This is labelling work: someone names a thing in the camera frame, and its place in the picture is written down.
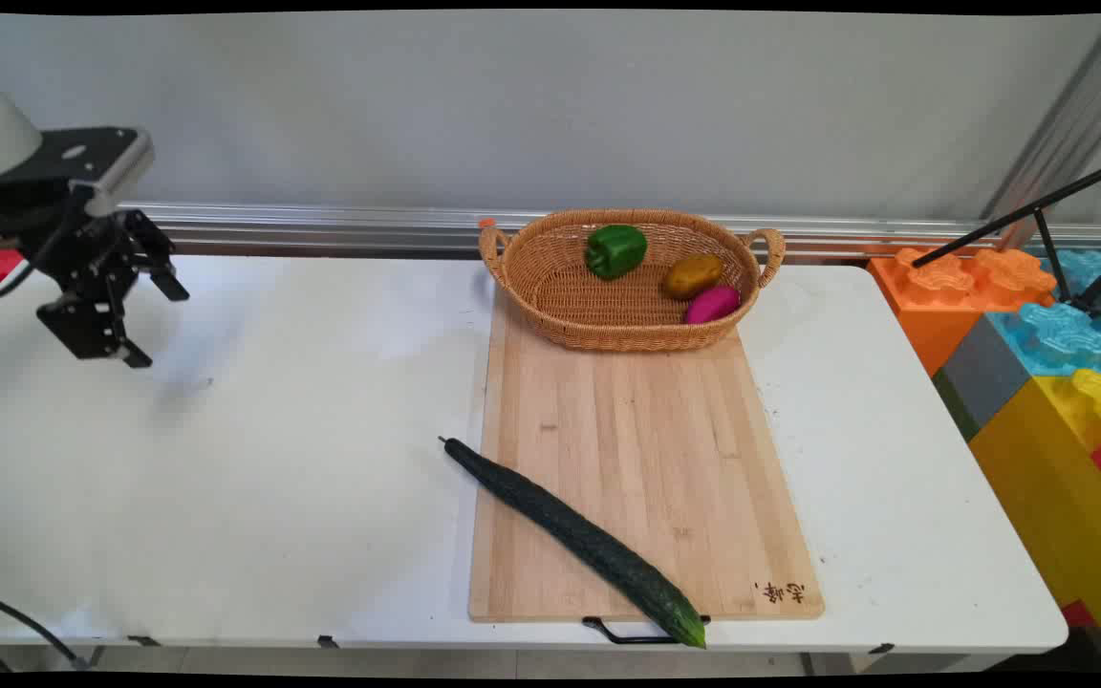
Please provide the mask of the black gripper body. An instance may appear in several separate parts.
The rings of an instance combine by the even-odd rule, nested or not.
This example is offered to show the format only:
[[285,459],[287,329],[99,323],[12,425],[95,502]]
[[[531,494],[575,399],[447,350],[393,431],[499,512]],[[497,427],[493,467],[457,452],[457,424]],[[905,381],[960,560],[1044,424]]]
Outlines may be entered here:
[[90,184],[62,184],[57,195],[36,203],[17,199],[19,192],[21,187],[12,187],[0,195],[0,239],[25,258],[28,265],[0,286],[0,299],[32,271],[42,271],[65,288],[78,274],[101,269],[113,254],[126,256],[131,267],[131,258],[141,254],[122,226],[127,210],[137,209],[110,205],[101,212]]

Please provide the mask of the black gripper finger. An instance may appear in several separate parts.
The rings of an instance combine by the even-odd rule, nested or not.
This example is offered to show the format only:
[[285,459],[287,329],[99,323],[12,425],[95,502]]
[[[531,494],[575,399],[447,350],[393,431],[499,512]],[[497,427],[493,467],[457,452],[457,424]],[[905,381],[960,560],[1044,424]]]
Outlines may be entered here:
[[126,331],[126,296],[137,279],[135,273],[80,273],[58,299],[40,305],[36,317],[80,360],[119,358],[131,369],[148,369],[152,358]]
[[168,236],[141,210],[127,210],[122,226],[141,252],[141,256],[131,258],[131,265],[145,271],[167,301],[188,301],[189,292],[179,283],[175,266],[172,265],[172,254],[176,248]]

